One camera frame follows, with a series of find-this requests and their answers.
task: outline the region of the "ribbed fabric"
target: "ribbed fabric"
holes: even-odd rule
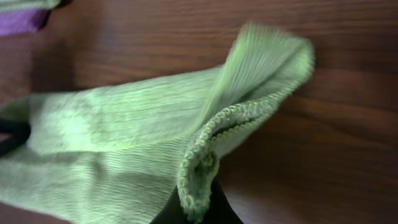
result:
[[[177,185],[199,222],[218,159],[312,69],[309,41],[248,23],[216,68],[18,99],[0,118],[32,134],[0,159],[0,201],[72,223],[149,223]]]
[[[48,13],[42,9],[0,12],[0,35],[36,32],[43,27]]]
[[[61,0],[0,0],[0,12],[20,9],[53,9]]]

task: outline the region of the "wooden table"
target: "wooden table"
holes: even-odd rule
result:
[[[249,19],[311,39],[317,70],[221,161],[242,221],[397,223],[394,0],[76,0],[39,33],[0,38],[0,103],[221,64]],[[63,222],[3,205],[0,223]]]

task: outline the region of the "black object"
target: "black object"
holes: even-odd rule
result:
[[[56,9],[59,9],[59,8],[68,6],[68,5],[70,5],[72,2],[73,2],[73,0],[61,0],[60,4],[59,4],[58,6],[56,6],[55,8],[56,8]]]
[[[177,187],[174,188],[169,201],[162,211],[155,217],[150,224],[191,224],[187,220],[180,205],[180,198],[178,196]],[[210,207],[207,211],[202,224],[213,223],[228,223],[228,224],[243,224],[239,217],[235,214],[234,210],[228,203],[223,190],[221,189],[217,178],[211,183],[211,197]]]
[[[25,144],[30,136],[30,126],[25,123],[0,119],[0,133],[11,137],[0,142],[0,157]]]

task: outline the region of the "wooden surface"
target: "wooden surface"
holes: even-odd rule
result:
[[[221,64],[249,19],[311,39],[317,70],[221,161],[242,221],[397,223],[394,0],[75,0],[39,33],[0,38],[0,103]],[[0,222],[62,223],[5,206]]]

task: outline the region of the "purple cloth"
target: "purple cloth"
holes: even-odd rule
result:
[[[48,13],[43,9],[0,12],[0,36],[36,32],[44,26]]]

